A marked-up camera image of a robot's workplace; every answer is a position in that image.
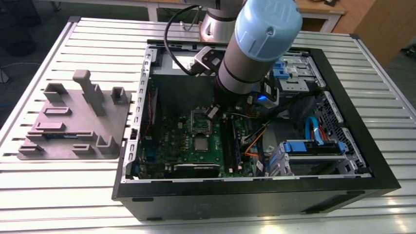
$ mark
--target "table leg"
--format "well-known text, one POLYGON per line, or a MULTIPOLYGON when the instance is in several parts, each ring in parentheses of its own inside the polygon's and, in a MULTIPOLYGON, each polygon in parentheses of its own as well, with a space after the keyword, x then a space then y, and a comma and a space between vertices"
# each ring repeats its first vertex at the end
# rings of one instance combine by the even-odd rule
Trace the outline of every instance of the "table leg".
POLYGON ((50 1, 50 3, 54 8, 54 11, 55 12, 60 11, 60 3, 56 3, 56 1, 50 1))
POLYGON ((158 22, 158 6, 155 4, 148 4, 150 21, 158 22))
POLYGON ((339 22, 339 18, 340 18, 340 15, 331 15, 320 29, 320 32, 322 33, 331 33, 338 22, 339 22))

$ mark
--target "wooden desk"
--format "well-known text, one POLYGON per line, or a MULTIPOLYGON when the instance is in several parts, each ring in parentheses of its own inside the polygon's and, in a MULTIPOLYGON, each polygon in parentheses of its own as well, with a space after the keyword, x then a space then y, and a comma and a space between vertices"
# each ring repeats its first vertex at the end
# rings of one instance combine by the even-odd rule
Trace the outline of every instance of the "wooden desk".
MULTIPOLYGON (((190 4, 182 3, 180 0, 44 0, 59 2, 79 2, 107 5, 142 6, 148 8, 150 21, 158 22, 158 8, 184 9, 190 4)), ((322 24, 315 29, 323 33, 332 32, 339 18, 347 13, 340 3, 335 7, 324 4, 323 1, 298 0, 296 1, 303 18, 322 20, 322 24)))
MULTIPOLYGON (((180 0, 147 0, 148 2, 148 12, 150 12, 150 21, 158 21, 158 8, 186 8, 187 4, 183 4, 180 0)), ((324 22, 319 27, 310 29, 311 31, 319 31, 322 33, 330 33, 334 30, 339 22, 342 15, 347 13, 346 8, 340 3, 331 7, 324 4, 323 1, 314 0, 298 0, 299 11, 303 18, 318 19, 324 22)))

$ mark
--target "blue light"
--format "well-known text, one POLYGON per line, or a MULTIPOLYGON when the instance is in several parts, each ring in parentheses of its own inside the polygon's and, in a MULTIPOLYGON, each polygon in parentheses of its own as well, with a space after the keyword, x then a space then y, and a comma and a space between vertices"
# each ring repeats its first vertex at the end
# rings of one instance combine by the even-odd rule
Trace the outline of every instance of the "blue light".
POLYGON ((266 96, 264 95, 262 95, 260 98, 258 98, 258 101, 263 101, 263 100, 266 100, 266 96))

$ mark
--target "gray post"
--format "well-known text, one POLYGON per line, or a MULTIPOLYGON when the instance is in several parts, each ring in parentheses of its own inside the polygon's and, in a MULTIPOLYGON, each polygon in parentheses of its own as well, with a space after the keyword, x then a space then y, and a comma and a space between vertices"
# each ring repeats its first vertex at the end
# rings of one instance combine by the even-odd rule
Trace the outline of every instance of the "gray post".
POLYGON ((104 107, 102 105, 100 96, 103 96, 102 90, 96 89, 90 80, 91 72, 88 70, 76 70, 74 73, 74 81, 80 84, 84 91, 84 97, 90 102, 94 112, 98 116, 106 115, 104 107))

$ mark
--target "light blue robot arm cap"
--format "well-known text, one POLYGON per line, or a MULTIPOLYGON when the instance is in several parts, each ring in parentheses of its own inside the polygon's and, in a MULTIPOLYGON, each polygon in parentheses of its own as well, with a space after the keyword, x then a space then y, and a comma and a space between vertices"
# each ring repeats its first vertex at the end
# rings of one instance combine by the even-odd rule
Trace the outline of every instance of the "light blue robot arm cap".
POLYGON ((235 23, 235 39, 256 61, 274 61, 290 49, 302 28, 294 0, 247 0, 235 23))

